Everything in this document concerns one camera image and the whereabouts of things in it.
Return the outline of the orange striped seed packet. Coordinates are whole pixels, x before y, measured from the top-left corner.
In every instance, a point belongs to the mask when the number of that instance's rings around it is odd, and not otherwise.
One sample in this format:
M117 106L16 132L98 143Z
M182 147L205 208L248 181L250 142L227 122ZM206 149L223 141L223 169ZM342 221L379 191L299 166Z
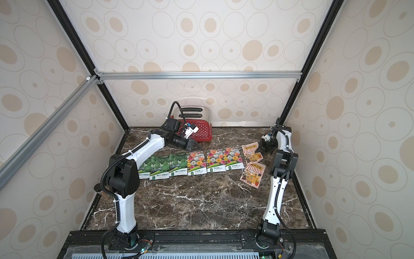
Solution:
M240 181L248 184L255 189L259 188L266 166L262 163L252 163L244 169Z
M251 144L242 145L242 150L247 165L258 163L263 160L263 155L258 151L258 148L259 143L257 141Z

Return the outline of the green seed packet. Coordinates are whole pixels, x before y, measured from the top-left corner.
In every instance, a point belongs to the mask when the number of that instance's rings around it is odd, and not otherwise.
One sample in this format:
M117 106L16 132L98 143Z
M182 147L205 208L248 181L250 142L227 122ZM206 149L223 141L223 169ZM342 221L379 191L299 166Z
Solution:
M171 154L168 157L169 176L183 176L188 175L188 156L186 153Z
M145 160L138 170L140 179L149 179L152 171L152 159Z
M163 180L170 178L170 165L167 156L152 156L150 180Z

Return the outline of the flower seed packet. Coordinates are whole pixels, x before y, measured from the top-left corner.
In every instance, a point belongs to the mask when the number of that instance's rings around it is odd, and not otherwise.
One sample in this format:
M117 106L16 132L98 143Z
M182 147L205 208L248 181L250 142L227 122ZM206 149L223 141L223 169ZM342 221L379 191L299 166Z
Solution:
M223 154L223 162L227 171L244 169L242 152L237 147L226 148Z
M203 152L192 152L187 158L188 176L207 174L206 158Z
M206 165L208 173L225 172L224 151L221 149L211 150L207 154Z

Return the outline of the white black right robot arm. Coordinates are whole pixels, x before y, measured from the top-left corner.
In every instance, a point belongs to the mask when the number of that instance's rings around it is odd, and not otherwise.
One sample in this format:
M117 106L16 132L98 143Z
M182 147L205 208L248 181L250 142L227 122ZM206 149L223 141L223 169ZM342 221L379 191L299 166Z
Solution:
M266 211L256 233L256 243L262 249L267 249L280 241L281 227L288 229L281 219L280 211L284 191L298 161L298 155L292 148L291 136L291 128L284 126L280 119L277 119L271 127L271 132L263 135L259 142L259 152L273 155L273 162L269 167L270 193Z

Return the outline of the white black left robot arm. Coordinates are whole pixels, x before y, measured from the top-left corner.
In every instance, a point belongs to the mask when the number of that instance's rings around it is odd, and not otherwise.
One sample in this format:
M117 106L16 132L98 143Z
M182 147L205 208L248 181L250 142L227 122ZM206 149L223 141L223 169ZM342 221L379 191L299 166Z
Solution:
M112 155L100 179L100 188L115 204L115 237L127 248L135 247L138 229L134 215L134 197L139 188L139 167L165 146L193 151L200 145L190 136L198 127L186 121L183 109L174 101L164 123L148 132L145 140L122 155Z

